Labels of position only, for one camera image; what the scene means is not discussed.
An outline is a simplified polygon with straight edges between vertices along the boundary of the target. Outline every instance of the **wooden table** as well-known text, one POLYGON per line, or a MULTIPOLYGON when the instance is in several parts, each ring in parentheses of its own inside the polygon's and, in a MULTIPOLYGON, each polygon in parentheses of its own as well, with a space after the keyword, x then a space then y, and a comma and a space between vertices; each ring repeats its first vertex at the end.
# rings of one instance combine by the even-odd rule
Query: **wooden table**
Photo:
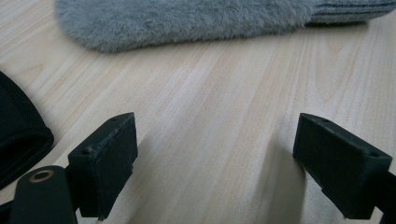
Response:
MULTIPOLYGON (((369 221, 343 219, 291 152, 305 112, 395 156, 395 12, 290 35, 103 54, 66 36, 52 7, 50 0, 2 1, 0 70, 55 135, 35 168, 66 166, 67 154, 105 120, 135 112, 140 154, 105 223, 381 218, 375 210, 369 221)), ((14 188, 0 192, 0 203, 14 188)))

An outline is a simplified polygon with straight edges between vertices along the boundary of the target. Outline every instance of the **gray plush object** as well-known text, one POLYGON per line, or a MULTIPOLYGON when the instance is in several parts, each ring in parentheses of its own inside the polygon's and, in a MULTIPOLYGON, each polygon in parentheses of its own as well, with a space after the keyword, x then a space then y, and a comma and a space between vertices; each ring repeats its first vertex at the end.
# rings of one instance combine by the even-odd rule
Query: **gray plush object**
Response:
POLYGON ((285 34, 311 20, 364 21, 395 7, 396 0, 55 0, 55 17, 81 45, 117 52, 165 43, 285 34), (372 3, 377 6, 374 14, 372 3))

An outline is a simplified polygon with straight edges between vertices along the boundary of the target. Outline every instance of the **black fabric object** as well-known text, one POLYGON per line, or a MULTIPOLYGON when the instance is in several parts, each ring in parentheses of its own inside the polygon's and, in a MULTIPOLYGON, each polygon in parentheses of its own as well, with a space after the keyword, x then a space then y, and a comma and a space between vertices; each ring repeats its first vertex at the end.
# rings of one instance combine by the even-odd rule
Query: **black fabric object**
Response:
POLYGON ((43 159, 53 135, 26 94, 0 72, 0 189, 43 159))

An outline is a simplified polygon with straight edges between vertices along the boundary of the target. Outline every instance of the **light wood surface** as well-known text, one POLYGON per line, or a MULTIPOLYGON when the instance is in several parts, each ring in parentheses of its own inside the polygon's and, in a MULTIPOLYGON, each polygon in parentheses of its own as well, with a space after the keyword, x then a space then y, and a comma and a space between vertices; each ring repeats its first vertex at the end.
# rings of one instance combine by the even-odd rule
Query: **light wood surface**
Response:
MULTIPOLYGON (((102 54, 66 36, 52 7, 1 1, 0 70, 55 135, 36 167, 66 166, 105 120, 135 112, 139 157, 104 223, 378 223, 378 210, 368 221, 344 219, 291 152, 305 112, 395 156, 395 12, 353 26, 102 54)), ((0 203, 14 188, 0 191, 0 203)))

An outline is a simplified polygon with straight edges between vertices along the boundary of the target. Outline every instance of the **gray fuzzy fabric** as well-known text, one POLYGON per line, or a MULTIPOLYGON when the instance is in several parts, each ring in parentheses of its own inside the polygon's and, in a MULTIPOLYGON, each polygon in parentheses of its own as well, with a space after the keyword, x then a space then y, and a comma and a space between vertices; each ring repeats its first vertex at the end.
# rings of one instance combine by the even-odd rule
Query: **gray fuzzy fabric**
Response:
POLYGON ((285 34, 310 21, 365 21, 395 7, 396 0, 55 0, 55 17, 81 45, 118 52, 285 34))

